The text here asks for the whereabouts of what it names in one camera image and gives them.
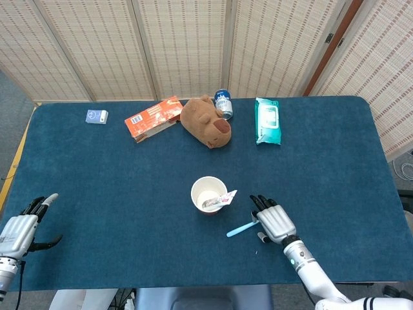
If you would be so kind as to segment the brown capybara plush toy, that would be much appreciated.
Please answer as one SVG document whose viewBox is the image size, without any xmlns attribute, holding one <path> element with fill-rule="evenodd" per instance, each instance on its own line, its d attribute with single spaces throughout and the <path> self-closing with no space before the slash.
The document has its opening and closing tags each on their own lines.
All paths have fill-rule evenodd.
<svg viewBox="0 0 413 310">
<path fill-rule="evenodd" d="M 209 149 L 224 147 L 232 137 L 230 123 L 208 95 L 189 99 L 181 111 L 180 122 Z"/>
</svg>

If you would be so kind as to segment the orange biscuit box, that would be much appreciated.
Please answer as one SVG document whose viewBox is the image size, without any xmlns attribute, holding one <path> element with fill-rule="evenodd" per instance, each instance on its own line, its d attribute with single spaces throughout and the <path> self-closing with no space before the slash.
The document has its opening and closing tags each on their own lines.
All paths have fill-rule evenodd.
<svg viewBox="0 0 413 310">
<path fill-rule="evenodd" d="M 124 120 L 131 137 L 136 143 L 180 122 L 183 106 L 176 96 L 172 96 L 152 107 Z"/>
</svg>

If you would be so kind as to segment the white pink toothpaste tube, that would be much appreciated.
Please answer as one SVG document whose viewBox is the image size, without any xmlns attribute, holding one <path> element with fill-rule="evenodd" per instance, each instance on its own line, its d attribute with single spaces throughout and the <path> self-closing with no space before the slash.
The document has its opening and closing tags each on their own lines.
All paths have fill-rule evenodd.
<svg viewBox="0 0 413 310">
<path fill-rule="evenodd" d="M 218 207 L 223 207 L 226 205 L 230 205 L 232 200 L 234 199 L 237 190 L 230 191 L 226 194 L 222 194 L 215 198 L 211 198 L 209 200 L 205 200 L 201 205 L 203 209 L 213 209 Z"/>
</svg>

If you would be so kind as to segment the blue white drink can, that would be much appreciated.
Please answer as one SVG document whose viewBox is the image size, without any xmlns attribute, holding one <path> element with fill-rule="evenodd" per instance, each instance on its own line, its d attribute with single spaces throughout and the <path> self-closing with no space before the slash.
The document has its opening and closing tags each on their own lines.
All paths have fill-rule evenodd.
<svg viewBox="0 0 413 310">
<path fill-rule="evenodd" d="M 233 116 L 230 93 L 227 89 L 220 89 L 214 95 L 215 106 L 223 112 L 223 118 L 229 120 Z"/>
</svg>

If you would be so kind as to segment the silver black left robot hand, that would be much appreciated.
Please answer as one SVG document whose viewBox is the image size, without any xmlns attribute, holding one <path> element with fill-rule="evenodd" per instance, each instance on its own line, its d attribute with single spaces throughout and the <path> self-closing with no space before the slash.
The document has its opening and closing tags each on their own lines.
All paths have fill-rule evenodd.
<svg viewBox="0 0 413 310">
<path fill-rule="evenodd" d="M 21 260 L 27 253 L 51 249 L 61 241 L 62 234 L 51 242 L 34 241 L 39 224 L 58 196 L 58 193 L 53 193 L 48 197 L 35 198 L 17 216 L 7 221 L 0 234 L 0 257 Z"/>
</svg>

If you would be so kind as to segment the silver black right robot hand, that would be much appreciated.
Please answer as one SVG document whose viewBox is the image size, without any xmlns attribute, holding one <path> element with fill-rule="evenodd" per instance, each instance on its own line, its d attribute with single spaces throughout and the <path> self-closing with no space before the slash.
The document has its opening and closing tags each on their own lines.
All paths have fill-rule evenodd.
<svg viewBox="0 0 413 310">
<path fill-rule="evenodd" d="M 258 209 L 252 212 L 253 220 L 264 229 L 257 234 L 263 243 L 282 244 L 285 238 L 296 235 L 296 226 L 278 202 L 263 195 L 250 195 L 250 199 Z"/>
</svg>

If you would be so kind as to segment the green wet wipes pack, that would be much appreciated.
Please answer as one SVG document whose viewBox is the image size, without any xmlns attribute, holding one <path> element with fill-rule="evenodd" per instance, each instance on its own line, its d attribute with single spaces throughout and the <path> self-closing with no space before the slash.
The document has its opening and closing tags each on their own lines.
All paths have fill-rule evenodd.
<svg viewBox="0 0 413 310">
<path fill-rule="evenodd" d="M 264 98 L 255 99 L 255 140 L 256 144 L 281 144 L 279 102 Z"/>
</svg>

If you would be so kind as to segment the red paper cup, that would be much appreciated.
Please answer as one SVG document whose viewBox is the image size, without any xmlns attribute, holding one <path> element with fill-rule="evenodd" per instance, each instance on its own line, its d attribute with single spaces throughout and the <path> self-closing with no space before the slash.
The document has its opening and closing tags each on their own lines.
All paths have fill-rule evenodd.
<svg viewBox="0 0 413 310">
<path fill-rule="evenodd" d="M 227 193 L 226 185 L 218 178 L 213 176 L 204 176 L 196 180 L 191 188 L 191 199 L 199 212 L 204 215 L 215 215 L 221 207 L 215 208 L 212 211 L 205 211 L 202 208 L 204 201 L 216 198 Z"/>
</svg>

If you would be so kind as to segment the bamboo folding screen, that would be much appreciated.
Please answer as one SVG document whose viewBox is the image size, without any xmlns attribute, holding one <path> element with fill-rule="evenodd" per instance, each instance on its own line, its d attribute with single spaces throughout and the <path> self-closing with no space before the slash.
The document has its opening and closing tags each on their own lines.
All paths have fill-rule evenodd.
<svg viewBox="0 0 413 310">
<path fill-rule="evenodd" d="M 0 0 L 0 70 L 35 102 L 300 96 L 352 0 Z"/>
<path fill-rule="evenodd" d="M 413 149 L 413 0 L 366 0 L 312 94 L 363 98 L 388 161 Z"/>
</svg>

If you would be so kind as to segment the white robot torso shell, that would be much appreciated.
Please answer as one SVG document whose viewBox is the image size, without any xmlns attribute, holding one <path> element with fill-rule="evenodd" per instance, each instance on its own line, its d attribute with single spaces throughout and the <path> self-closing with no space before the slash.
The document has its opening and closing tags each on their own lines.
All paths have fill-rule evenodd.
<svg viewBox="0 0 413 310">
<path fill-rule="evenodd" d="M 49 310 L 108 310 L 118 289 L 58 290 Z"/>
</svg>

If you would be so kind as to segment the small blue white box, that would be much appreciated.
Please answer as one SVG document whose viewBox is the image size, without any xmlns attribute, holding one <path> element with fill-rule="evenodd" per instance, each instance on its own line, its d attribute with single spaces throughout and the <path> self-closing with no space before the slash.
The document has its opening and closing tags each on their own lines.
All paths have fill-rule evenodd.
<svg viewBox="0 0 413 310">
<path fill-rule="evenodd" d="M 85 122 L 89 124 L 105 125 L 108 118 L 107 110 L 88 110 Z"/>
</svg>

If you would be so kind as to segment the light blue toothbrush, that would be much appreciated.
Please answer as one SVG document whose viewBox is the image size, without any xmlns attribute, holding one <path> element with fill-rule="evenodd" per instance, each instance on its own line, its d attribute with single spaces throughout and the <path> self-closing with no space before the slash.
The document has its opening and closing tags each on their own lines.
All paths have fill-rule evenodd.
<svg viewBox="0 0 413 310">
<path fill-rule="evenodd" d="M 255 225 L 258 224 L 258 223 L 259 223 L 258 220 L 252 220 L 252 221 L 249 222 L 249 223 L 246 223 L 246 224 L 244 224 L 244 225 L 242 225 L 242 226 L 240 226 L 240 227 L 237 227 L 237 228 L 232 229 L 231 231 L 227 232 L 226 236 L 227 236 L 227 238 L 231 238 L 231 237 L 233 237 L 233 236 L 235 236 L 235 235 L 237 235 L 237 234 L 239 234 L 239 233 L 241 233 L 241 232 L 243 232 L 243 231 L 245 231 L 245 230 L 247 230 L 247 229 L 255 226 Z"/>
</svg>

